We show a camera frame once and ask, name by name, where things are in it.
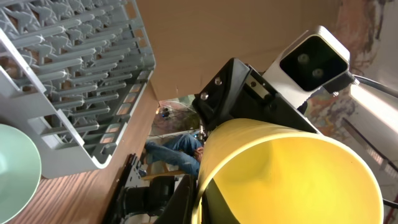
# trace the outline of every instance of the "seated person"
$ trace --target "seated person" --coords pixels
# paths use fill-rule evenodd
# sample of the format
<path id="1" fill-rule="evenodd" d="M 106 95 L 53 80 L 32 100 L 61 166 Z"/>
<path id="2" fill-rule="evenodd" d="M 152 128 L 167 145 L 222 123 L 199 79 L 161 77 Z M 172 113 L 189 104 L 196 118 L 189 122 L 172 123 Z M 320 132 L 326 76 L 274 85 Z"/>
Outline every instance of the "seated person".
<path id="1" fill-rule="evenodd" d="M 203 147 L 191 134 L 181 134 L 162 146 L 148 141 L 145 144 L 147 163 L 164 161 L 178 165 L 187 174 L 198 177 Z"/>

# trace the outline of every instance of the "gray dish rack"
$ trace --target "gray dish rack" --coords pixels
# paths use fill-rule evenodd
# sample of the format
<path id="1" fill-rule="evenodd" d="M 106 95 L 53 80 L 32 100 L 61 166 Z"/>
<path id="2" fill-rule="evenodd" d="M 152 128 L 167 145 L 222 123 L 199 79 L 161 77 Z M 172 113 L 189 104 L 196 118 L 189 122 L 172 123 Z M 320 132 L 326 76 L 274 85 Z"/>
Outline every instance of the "gray dish rack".
<path id="1" fill-rule="evenodd" d="M 155 58 L 135 0 L 0 0 L 0 65 L 0 123 L 51 179 L 109 164 Z"/>

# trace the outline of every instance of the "jeans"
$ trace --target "jeans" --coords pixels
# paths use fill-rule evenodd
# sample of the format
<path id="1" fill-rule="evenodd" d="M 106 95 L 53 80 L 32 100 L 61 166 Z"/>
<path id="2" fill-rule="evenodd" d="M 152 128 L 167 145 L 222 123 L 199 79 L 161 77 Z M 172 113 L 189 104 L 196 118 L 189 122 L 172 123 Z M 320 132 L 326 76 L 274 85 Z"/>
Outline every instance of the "jeans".
<path id="1" fill-rule="evenodd" d="M 154 142 L 146 142 L 147 153 L 152 154 L 153 160 L 164 161 L 168 164 L 177 165 L 187 174 L 198 177 L 200 163 L 193 157 L 194 151 L 202 147 L 201 143 L 191 134 L 181 134 L 160 146 Z"/>

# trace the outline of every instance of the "wooden table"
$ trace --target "wooden table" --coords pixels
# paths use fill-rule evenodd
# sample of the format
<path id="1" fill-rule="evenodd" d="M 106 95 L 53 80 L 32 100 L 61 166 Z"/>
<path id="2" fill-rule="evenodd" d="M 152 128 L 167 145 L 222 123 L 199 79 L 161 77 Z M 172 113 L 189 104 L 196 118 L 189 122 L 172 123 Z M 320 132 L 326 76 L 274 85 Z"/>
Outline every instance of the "wooden table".
<path id="1" fill-rule="evenodd" d="M 148 85 L 107 168 L 42 179 L 32 200 L 9 223 L 101 223 L 127 155 L 141 155 L 157 105 Z"/>

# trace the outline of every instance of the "green bowl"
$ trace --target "green bowl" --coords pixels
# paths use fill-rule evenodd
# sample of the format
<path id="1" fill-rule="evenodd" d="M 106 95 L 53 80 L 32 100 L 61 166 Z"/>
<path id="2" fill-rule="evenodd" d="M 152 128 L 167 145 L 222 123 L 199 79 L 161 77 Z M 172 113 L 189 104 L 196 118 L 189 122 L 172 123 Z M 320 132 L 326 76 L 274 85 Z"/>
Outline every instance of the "green bowl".
<path id="1" fill-rule="evenodd" d="M 42 173 L 39 152 L 22 131 L 0 124 L 0 223 L 31 200 Z"/>

